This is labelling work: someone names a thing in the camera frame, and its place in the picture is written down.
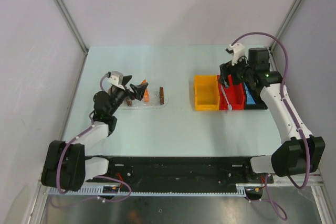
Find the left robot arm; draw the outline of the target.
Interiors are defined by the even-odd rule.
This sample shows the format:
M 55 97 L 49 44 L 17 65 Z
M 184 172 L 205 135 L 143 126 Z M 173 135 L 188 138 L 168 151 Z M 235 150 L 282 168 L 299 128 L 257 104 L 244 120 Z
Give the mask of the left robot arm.
M 84 182 L 97 177 L 105 182 L 115 178 L 116 169 L 109 165 L 107 158 L 88 158 L 86 153 L 113 133 L 117 124 L 114 114 L 125 100 L 144 98 L 149 84 L 133 85 L 129 83 L 131 79 L 131 75 L 124 76 L 117 71 L 102 77 L 110 84 L 110 91 L 101 89 L 93 96 L 90 125 L 67 142 L 54 140 L 49 144 L 40 179 L 44 186 L 65 194 L 78 191 Z

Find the brown block with hole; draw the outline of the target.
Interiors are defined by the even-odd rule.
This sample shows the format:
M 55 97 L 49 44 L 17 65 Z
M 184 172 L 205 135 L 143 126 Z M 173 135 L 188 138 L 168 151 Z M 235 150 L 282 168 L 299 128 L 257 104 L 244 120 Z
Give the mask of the brown block with hole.
M 127 106 L 132 106 L 132 100 L 131 99 L 126 98 L 125 102 L 126 102 Z

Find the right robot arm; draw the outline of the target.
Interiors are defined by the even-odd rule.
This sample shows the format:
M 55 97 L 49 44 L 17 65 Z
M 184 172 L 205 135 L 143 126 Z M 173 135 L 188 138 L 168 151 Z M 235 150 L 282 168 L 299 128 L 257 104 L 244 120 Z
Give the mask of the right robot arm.
M 271 173 L 279 177 L 313 173 L 318 169 L 325 142 L 314 136 L 295 110 L 282 76 L 270 69 L 266 48 L 250 48 L 236 43 L 226 52 L 232 59 L 220 65 L 219 83 L 229 88 L 247 84 L 270 111 L 279 131 L 281 145 L 272 154 L 254 156 L 250 165 L 242 169 L 243 179 L 254 183 L 261 174 Z

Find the clear plastic tray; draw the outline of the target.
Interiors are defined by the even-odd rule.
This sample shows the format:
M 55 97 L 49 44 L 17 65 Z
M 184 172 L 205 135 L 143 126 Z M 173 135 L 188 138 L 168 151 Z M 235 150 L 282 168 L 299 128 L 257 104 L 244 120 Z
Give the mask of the clear plastic tray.
M 150 101 L 149 102 L 144 102 L 144 101 L 138 101 L 138 100 L 132 100 L 132 106 L 127 106 L 126 102 L 124 101 L 119 109 L 120 110 L 141 110 L 141 109 L 161 109 L 165 107 L 168 102 L 169 102 L 169 96 L 168 94 L 164 91 L 164 105 L 160 105 L 160 99 L 159 99 L 159 88 L 153 88 L 149 89 L 149 96 L 150 96 Z

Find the blue toothpaste tube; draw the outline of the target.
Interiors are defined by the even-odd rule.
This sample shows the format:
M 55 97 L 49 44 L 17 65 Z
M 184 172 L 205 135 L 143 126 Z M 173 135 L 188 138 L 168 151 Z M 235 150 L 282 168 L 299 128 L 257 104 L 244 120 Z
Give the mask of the blue toothpaste tube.
M 246 104 L 247 105 L 256 105 L 256 102 L 247 86 L 246 83 L 244 83 L 244 90 L 245 90 L 245 96 L 246 96 Z

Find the brown wooden block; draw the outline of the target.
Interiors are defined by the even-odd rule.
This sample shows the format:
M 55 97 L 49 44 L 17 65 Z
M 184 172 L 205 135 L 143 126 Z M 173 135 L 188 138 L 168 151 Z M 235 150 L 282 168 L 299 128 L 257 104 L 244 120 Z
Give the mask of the brown wooden block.
M 159 88 L 159 99 L 160 99 L 160 105 L 164 105 L 164 88 L 160 87 Z

